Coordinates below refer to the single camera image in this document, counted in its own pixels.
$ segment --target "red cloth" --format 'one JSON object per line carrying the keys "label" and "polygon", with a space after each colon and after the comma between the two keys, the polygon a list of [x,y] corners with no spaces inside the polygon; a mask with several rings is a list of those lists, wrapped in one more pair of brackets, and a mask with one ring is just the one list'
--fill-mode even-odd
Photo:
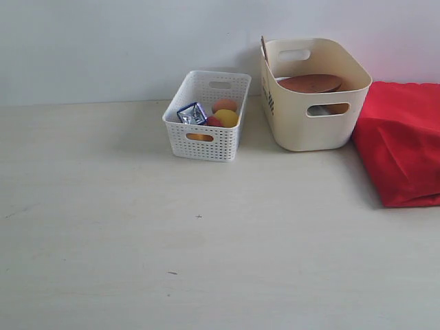
{"label": "red cloth", "polygon": [[440,205],[440,85],[374,82],[353,141],[384,206]]}

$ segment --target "folded red cloth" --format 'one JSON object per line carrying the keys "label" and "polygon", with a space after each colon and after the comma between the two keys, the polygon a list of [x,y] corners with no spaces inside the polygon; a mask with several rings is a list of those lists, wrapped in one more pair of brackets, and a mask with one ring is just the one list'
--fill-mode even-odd
{"label": "folded red cloth", "polygon": [[440,85],[374,82],[353,141],[384,206],[440,205]]}

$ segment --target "storage bin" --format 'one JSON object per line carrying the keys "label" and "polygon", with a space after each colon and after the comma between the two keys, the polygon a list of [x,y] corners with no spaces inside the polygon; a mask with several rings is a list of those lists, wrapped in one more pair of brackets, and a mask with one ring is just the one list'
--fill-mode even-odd
{"label": "storage bin", "polygon": [[[174,155],[196,160],[232,161],[237,153],[243,128],[250,81],[251,77],[247,74],[191,71],[162,117]],[[210,116],[212,105],[222,98],[237,103],[239,121],[235,127],[182,124],[177,117],[177,111],[192,102],[200,103],[206,115]],[[208,135],[212,141],[191,140],[188,138],[191,133]]]}
{"label": "storage bin", "polygon": [[[261,48],[262,101],[280,146],[291,151],[335,149],[347,143],[372,79],[338,43],[328,39],[274,40]],[[279,77],[331,74],[343,79],[332,93],[298,93],[281,87]],[[313,116],[312,106],[327,105],[331,115]]]}

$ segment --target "red fruit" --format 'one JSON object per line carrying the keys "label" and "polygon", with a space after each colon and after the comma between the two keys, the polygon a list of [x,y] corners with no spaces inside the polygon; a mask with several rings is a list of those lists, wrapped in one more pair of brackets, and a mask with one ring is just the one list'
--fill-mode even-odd
{"label": "red fruit", "polygon": [[208,126],[215,126],[215,127],[223,127],[221,124],[221,121],[215,118],[213,115],[210,115],[208,119],[206,120],[206,124]]}

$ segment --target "white wall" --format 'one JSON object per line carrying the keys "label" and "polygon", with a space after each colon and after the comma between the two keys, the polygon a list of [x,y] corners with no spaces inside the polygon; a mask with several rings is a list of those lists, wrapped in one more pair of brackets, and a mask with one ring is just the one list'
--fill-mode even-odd
{"label": "white wall", "polygon": [[1,0],[0,105],[171,98],[192,69],[249,73],[259,36],[322,36],[376,80],[440,82],[438,0]]}

